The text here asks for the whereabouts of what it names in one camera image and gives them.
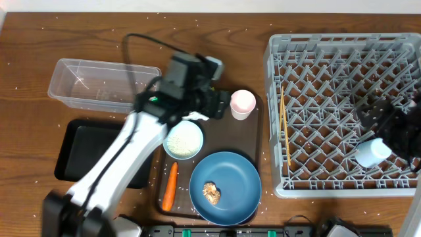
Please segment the white tissue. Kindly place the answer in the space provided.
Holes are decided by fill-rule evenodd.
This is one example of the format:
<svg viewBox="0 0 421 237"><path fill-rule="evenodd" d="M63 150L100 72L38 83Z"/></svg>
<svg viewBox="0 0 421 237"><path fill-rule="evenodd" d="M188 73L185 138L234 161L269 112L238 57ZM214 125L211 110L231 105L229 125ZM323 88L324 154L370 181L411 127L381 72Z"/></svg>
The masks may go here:
<svg viewBox="0 0 421 237"><path fill-rule="evenodd" d="M182 117L183 120L209 120L209 117L197 112L190 112L187 116Z"/></svg>

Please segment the light blue cup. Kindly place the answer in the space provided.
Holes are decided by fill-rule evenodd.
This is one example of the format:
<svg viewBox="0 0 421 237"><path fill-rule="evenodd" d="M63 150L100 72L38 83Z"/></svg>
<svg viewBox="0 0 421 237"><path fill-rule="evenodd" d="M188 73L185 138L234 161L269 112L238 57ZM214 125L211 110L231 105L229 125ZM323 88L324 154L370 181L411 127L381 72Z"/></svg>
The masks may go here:
<svg viewBox="0 0 421 237"><path fill-rule="evenodd" d="M362 142L356 149L357 163L367 169L379 165L392 154L392 150L383 143L381 138Z"/></svg>

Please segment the pink cup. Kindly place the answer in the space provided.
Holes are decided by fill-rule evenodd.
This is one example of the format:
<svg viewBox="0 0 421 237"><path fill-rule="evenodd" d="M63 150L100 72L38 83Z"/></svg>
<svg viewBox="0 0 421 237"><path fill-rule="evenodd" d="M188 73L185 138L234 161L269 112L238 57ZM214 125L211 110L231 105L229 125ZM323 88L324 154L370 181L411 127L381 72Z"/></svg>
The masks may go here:
<svg viewBox="0 0 421 237"><path fill-rule="evenodd" d="M255 96L247 90L238 90L231 96L230 108L232 116L237 120L245 120L256 106Z"/></svg>

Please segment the orange carrot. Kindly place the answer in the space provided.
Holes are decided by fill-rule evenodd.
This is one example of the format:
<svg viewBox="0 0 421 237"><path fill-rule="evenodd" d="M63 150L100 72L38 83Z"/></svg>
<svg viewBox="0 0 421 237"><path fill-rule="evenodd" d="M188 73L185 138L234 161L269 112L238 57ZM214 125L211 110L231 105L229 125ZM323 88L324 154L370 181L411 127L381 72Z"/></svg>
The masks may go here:
<svg viewBox="0 0 421 237"><path fill-rule="evenodd" d="M173 207L178 179L178 163L174 162L170 169L166 190L162 200L162 210L170 211Z"/></svg>

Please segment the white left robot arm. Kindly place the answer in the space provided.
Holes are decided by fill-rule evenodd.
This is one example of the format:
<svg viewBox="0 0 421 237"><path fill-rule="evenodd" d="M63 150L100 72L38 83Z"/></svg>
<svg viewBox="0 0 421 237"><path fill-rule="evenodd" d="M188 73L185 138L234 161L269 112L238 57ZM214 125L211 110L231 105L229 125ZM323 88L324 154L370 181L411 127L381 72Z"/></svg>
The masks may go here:
<svg viewBox="0 0 421 237"><path fill-rule="evenodd" d="M211 87L223 70L222 61L210 56L173 54L166 75L136 94L133 111L95 166L65 195L45 197L42 236L141 236L138 224L113 216L116 206L143 163L184 117L223 117L231 96Z"/></svg>

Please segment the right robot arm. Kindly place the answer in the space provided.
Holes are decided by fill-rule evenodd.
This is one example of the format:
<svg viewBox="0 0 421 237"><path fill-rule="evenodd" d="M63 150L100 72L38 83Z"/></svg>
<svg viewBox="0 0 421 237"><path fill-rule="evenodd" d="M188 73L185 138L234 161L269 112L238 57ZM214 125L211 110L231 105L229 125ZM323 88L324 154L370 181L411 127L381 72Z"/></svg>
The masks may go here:
<svg viewBox="0 0 421 237"><path fill-rule="evenodd" d="M420 175L420 165L412 166L412 160L420 157L420 91L409 101L407 113L392 105L390 100L379 100L357 108L357 116L365 128L376 127L375 134L383 139L392 152L404 159L414 174ZM398 234L399 237L420 235L420 181Z"/></svg>

